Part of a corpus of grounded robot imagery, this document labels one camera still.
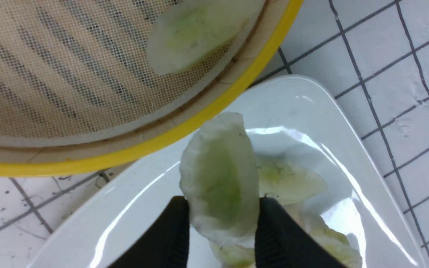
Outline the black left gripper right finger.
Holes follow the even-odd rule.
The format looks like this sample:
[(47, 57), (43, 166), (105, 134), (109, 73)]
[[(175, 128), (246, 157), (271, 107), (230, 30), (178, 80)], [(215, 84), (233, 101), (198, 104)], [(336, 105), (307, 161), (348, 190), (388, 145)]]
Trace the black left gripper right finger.
[(257, 268), (344, 268), (271, 197), (259, 200), (255, 233)]

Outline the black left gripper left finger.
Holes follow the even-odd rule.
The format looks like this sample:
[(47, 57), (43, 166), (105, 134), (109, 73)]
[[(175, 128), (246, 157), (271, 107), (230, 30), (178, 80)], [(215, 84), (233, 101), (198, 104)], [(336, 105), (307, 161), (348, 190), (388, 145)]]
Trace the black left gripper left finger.
[(189, 204), (172, 197), (156, 221), (111, 268), (186, 268), (190, 246)]

